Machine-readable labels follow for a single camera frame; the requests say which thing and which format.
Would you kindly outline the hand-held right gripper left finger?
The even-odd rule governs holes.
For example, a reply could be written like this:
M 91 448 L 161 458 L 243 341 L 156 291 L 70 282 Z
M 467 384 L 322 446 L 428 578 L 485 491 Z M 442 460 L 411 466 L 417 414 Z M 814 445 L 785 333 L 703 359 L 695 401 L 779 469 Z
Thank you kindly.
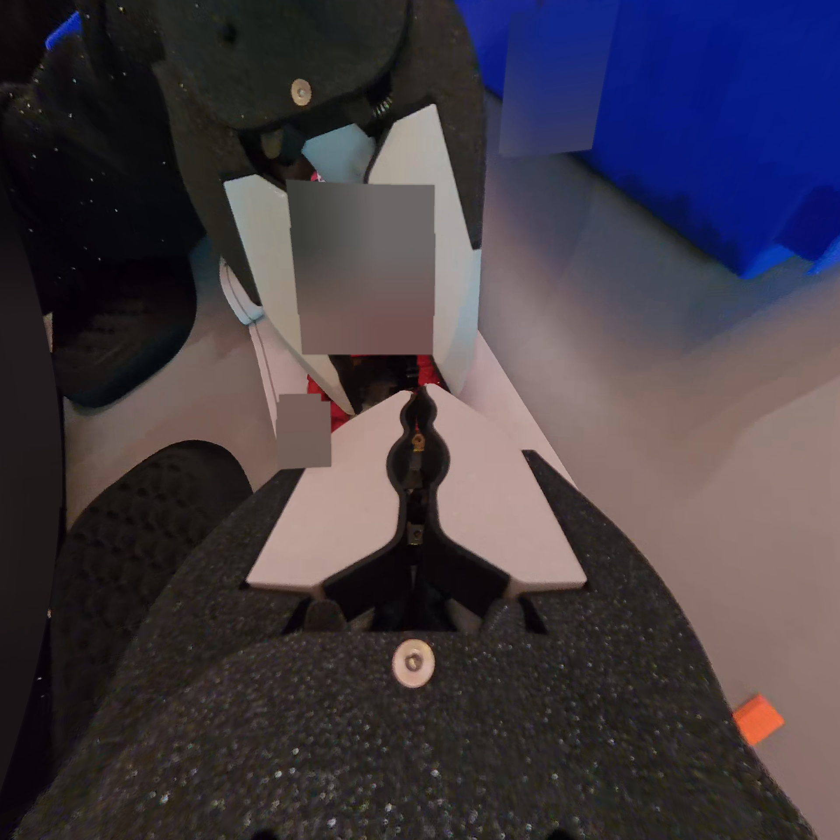
M 332 433 L 331 465 L 303 472 L 246 577 L 250 587 L 310 595 L 392 541 L 401 493 L 388 459 L 412 397 L 398 392 Z

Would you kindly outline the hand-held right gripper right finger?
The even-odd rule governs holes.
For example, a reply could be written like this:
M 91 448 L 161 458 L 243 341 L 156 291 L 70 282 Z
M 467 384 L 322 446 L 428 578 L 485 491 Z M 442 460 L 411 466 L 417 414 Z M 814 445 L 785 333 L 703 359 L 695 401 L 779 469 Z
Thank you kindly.
M 439 386 L 426 386 L 448 453 L 436 491 L 445 537 L 509 577 L 513 594 L 579 590 L 586 575 L 513 437 Z

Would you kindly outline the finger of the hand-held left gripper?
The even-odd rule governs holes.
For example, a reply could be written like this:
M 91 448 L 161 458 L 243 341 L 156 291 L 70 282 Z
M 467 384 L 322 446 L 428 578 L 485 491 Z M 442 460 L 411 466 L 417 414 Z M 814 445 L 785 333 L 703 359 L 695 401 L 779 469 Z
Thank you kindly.
M 226 181 L 224 189 L 267 320 L 305 372 L 347 414 L 354 414 L 326 354 L 303 353 L 287 193 L 261 175 Z
M 393 123 L 371 162 L 368 183 L 433 186 L 435 310 L 433 357 L 450 391 L 462 391 L 475 356 L 481 249 L 473 248 L 454 168 L 434 104 Z

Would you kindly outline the red and black lego car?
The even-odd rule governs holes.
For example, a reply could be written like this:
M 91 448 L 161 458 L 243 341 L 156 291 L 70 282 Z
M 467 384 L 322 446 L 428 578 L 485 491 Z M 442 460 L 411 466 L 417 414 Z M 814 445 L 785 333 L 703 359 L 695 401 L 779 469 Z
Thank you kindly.
M 330 404 L 331 430 L 335 432 L 351 417 L 382 403 L 402 391 L 416 392 L 423 385 L 448 389 L 431 355 L 337 355 L 329 357 L 343 388 L 345 409 L 310 376 L 308 394 L 318 394 Z

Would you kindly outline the lego instruction booklet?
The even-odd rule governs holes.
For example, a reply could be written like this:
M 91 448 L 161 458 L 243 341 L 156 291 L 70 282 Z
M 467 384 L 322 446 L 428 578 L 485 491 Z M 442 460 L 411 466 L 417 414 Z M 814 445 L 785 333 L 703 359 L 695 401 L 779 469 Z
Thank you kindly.
M 248 298 L 224 259 L 219 260 L 219 279 L 234 315 L 248 328 L 270 424 L 275 432 L 278 396 L 305 393 L 308 390 L 308 375 L 262 309 Z M 537 452 L 563 478 L 572 482 L 568 470 L 481 335 L 477 337 L 474 360 L 459 398 L 498 425 L 521 449 Z

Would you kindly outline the orange lego piece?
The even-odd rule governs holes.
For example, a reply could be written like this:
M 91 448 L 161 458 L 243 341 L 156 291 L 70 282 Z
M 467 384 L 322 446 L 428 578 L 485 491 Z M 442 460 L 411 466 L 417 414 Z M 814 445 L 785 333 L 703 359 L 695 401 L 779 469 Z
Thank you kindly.
M 732 719 L 742 739 L 754 748 L 782 729 L 785 720 L 764 695 L 755 694 L 733 709 Z

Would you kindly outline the black quilted chair seat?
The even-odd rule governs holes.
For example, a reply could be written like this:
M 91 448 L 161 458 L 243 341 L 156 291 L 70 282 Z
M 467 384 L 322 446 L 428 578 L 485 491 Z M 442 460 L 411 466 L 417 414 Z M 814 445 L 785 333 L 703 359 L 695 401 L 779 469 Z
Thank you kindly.
M 56 560 L 49 605 L 55 770 L 88 729 L 172 576 L 251 492 L 230 452 L 188 440 L 141 461 L 75 520 Z
M 87 409 L 117 402 L 174 359 L 196 310 L 187 255 L 90 270 L 51 312 L 59 392 Z

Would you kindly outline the blue plastic bin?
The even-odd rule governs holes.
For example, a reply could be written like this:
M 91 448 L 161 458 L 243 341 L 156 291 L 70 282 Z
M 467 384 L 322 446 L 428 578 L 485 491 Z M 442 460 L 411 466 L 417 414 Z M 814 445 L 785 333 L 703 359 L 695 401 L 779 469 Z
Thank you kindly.
M 838 1 L 457 6 L 501 155 L 579 157 L 743 279 L 838 263 Z

